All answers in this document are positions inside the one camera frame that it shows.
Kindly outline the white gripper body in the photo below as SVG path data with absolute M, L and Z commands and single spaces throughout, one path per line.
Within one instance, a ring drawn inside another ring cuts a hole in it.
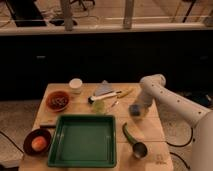
M 145 90 L 142 90 L 137 96 L 135 102 L 141 108 L 149 108 L 153 103 L 153 97 Z

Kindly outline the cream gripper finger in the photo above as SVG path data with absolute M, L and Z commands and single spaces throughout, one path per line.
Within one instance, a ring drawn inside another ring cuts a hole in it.
M 149 108 L 142 108 L 140 110 L 140 117 L 144 118 L 148 114 L 148 112 L 149 112 Z

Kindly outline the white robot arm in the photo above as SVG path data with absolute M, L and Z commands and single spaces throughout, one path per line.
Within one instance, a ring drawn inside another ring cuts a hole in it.
M 162 74 L 145 76 L 139 85 L 141 109 L 149 108 L 156 99 L 172 108 L 194 129 L 190 171 L 213 171 L 213 110 L 168 90 Z

